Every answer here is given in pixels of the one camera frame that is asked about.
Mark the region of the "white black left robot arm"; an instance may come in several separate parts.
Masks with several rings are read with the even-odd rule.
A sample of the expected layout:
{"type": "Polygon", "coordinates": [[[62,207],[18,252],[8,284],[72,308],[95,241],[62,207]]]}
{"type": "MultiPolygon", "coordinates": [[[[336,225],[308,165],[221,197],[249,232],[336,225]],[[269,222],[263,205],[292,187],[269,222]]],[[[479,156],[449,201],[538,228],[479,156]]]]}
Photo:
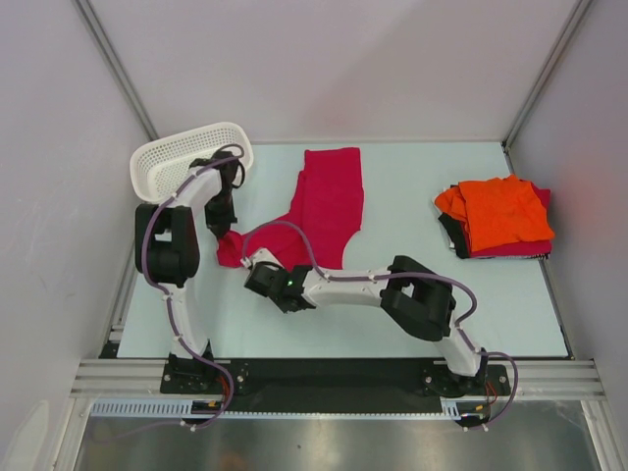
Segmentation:
{"type": "Polygon", "coordinates": [[[160,203],[142,203],[135,210],[135,265],[146,282],[161,292],[173,332],[170,353],[192,359],[183,381],[194,391],[210,390],[217,380],[210,340],[195,306],[194,277],[200,267],[196,219],[220,240],[237,222],[233,191],[246,178],[246,152],[239,144],[218,148],[197,158],[183,182],[160,203]]]}

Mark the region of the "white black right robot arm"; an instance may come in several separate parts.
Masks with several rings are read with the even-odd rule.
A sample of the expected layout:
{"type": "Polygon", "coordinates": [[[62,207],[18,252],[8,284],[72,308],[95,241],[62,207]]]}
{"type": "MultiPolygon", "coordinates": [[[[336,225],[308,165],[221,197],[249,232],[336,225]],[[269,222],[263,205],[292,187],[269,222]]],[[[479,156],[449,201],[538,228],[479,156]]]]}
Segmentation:
{"type": "Polygon", "coordinates": [[[462,322],[477,309],[475,293],[414,259],[397,255],[391,265],[354,272],[316,263],[288,269],[267,249],[242,260],[244,286],[284,313],[332,305],[383,310],[406,334],[433,343],[443,356],[448,380],[476,393],[489,378],[487,352],[464,332],[462,322]]]}

